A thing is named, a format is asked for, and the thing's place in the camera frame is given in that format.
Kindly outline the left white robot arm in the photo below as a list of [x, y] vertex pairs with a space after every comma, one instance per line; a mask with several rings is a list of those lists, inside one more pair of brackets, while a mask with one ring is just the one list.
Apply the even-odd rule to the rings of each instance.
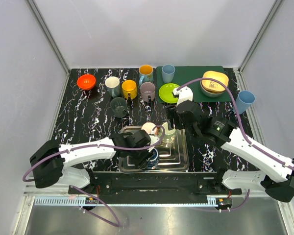
[[90, 194], [96, 189], [95, 180], [91, 179], [90, 173], [75, 168], [75, 165], [113, 157], [132, 157], [136, 166], [144, 167], [158, 141], [157, 136], [149, 135], [145, 130], [115, 133], [98, 141], [73, 145], [47, 141], [30, 157], [35, 186], [74, 185]]

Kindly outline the navy blue mug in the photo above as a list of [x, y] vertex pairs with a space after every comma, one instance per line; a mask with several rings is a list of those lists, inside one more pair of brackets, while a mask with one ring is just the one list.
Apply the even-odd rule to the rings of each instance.
[[150, 160], [147, 163], [146, 169], [147, 170], [151, 170], [151, 169], [156, 169], [159, 163], [159, 152], [157, 149], [153, 149], [152, 150], [152, 157], [150, 158]]

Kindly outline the blue grey mug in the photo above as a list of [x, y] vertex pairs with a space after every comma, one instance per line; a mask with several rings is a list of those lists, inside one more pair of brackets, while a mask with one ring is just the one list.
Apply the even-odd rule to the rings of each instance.
[[109, 94], [113, 97], [119, 97], [121, 95], [120, 80], [115, 76], [111, 76], [105, 80], [105, 85]]

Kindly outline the mauve pink mug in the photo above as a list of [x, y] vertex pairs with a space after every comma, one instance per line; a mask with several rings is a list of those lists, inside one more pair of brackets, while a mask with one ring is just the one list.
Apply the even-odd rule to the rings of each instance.
[[155, 99], [156, 87], [151, 82], [145, 82], [140, 86], [141, 98], [144, 102], [151, 102]]

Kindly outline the yellow ribbed mug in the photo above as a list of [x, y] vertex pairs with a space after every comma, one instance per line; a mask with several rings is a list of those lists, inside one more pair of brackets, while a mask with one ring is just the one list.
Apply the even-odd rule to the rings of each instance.
[[126, 80], [122, 83], [122, 93], [125, 99], [135, 99], [137, 96], [137, 84], [134, 80]]

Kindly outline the dark grey mug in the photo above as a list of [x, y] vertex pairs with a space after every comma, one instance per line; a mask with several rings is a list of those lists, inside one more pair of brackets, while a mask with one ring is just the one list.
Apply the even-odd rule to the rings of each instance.
[[123, 118], [127, 114], [127, 101], [122, 97], [113, 98], [110, 102], [115, 117]]

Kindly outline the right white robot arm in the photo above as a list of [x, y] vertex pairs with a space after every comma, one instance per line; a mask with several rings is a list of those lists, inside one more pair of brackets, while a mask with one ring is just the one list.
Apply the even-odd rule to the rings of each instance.
[[258, 168], [258, 171], [222, 170], [213, 181], [213, 190], [263, 191], [271, 198], [290, 202], [294, 197], [294, 158], [280, 155], [247, 136], [237, 124], [223, 117], [208, 117], [199, 105], [186, 100], [165, 106], [170, 125], [188, 131], [197, 141], [231, 152]]

